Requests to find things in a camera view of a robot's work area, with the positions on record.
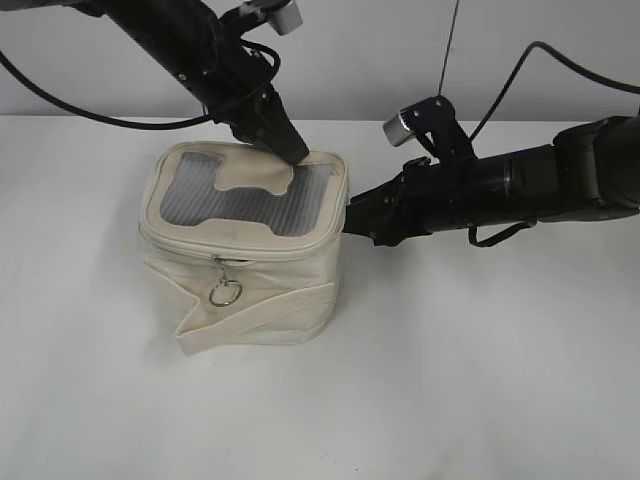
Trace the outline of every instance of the white wall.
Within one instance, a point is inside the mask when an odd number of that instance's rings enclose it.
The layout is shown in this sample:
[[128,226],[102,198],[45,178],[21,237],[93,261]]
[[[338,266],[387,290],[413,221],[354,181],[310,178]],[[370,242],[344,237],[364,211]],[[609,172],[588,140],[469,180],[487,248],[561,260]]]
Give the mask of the white wall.
[[[223,11],[239,0],[207,0]],[[382,120],[435,93],[453,0],[299,0],[305,25],[279,38],[276,87],[298,119]],[[520,53],[545,40],[592,69],[640,84],[638,0],[463,0],[445,94],[479,118]],[[0,48],[36,83],[112,115],[189,116],[198,104],[107,19],[62,7],[0,13]],[[635,114],[640,98],[534,54],[497,119]],[[0,114],[57,113],[0,72]]]

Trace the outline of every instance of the cream fabric bag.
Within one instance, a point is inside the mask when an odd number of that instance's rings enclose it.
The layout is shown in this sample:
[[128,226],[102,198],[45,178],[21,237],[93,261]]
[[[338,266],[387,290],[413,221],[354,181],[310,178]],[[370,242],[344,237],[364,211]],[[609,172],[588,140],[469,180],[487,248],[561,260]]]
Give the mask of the cream fabric bag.
[[338,291],[347,191],[333,154],[291,167],[238,144],[167,152],[147,182],[140,243],[153,284],[180,312],[184,353],[320,333]]

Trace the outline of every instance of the zipper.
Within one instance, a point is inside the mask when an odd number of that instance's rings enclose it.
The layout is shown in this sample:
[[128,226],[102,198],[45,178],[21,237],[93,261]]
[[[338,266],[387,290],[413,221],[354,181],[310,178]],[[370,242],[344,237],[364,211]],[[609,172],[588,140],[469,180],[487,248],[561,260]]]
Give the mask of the zipper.
[[157,239],[154,236],[152,238],[148,232],[145,232],[145,229],[141,225],[139,228],[139,232],[141,237],[152,247],[157,248],[158,250],[162,250],[166,253],[171,253],[174,255],[204,259],[208,262],[211,262],[212,258],[217,259],[222,262],[282,262],[282,261],[294,261],[301,260],[303,258],[307,258],[309,255],[315,253],[315,251],[321,250],[321,248],[313,248],[310,250],[302,250],[297,252],[296,255],[293,255],[292,252],[252,252],[250,257],[238,258],[239,256],[234,255],[234,258],[222,257],[220,249],[216,249],[215,247],[205,247],[197,244],[188,244],[186,247],[184,242],[178,242],[175,240],[169,240],[163,238],[162,240]]

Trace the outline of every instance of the transparent plastic lid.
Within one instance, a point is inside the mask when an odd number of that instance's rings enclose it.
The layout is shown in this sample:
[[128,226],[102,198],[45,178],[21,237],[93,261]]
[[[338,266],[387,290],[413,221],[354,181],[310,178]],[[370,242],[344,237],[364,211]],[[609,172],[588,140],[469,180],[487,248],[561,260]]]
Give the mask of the transparent plastic lid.
[[238,144],[199,142],[159,162],[145,208],[153,234],[232,249],[304,249],[342,228],[347,169],[312,152],[291,167]]

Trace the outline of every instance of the zipper pull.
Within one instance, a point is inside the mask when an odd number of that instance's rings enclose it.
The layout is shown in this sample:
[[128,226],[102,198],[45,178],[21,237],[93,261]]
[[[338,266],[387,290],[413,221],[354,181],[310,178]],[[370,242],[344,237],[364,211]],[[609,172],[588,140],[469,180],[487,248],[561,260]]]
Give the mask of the zipper pull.
[[220,279],[209,292],[209,302],[214,307],[228,307],[236,303],[242,295],[242,284],[237,280],[229,280],[224,262],[218,255],[211,255],[211,263],[214,268],[220,270]]

